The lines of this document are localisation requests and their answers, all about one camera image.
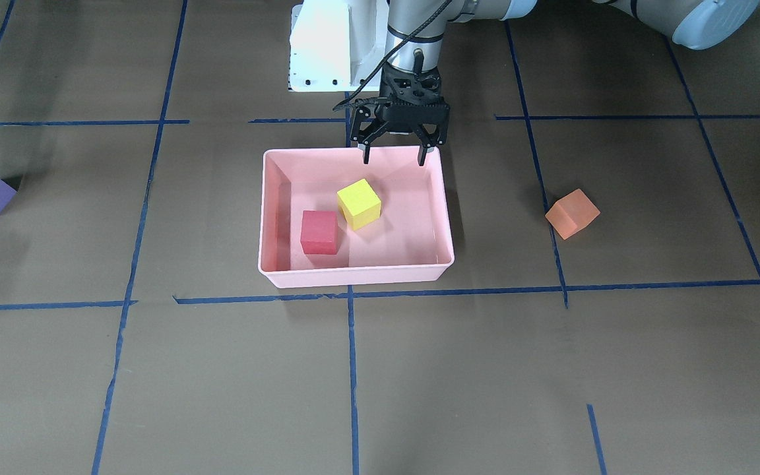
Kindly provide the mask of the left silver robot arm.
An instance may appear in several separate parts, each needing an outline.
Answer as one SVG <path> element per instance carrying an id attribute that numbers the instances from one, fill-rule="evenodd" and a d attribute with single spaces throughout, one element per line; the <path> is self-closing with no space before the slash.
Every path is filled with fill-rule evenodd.
<path id="1" fill-rule="evenodd" d="M 441 46 L 449 24 L 471 19 L 506 21 L 532 12 L 534 1 L 389 1 L 383 56 L 361 80 L 357 92 L 334 110 L 350 110 L 350 142 L 370 162 L 373 143 L 387 133 L 414 135 L 419 165 L 447 143 L 451 108 L 443 96 Z M 699 51 L 727 40 L 760 6 L 758 1 L 607 1 L 606 6 Z M 360 98 L 371 79 L 378 94 Z"/>

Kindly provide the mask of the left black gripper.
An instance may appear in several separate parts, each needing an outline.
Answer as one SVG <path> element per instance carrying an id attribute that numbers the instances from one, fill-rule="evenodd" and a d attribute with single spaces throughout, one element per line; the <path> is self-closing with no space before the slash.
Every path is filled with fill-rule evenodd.
<path id="1" fill-rule="evenodd" d="M 447 143 L 450 105 L 441 93 L 437 67 L 415 75 L 384 64 L 379 96 L 356 100 L 350 140 L 370 162 L 371 144 L 384 133 L 413 133 L 420 141 L 418 165 L 435 147 Z"/>

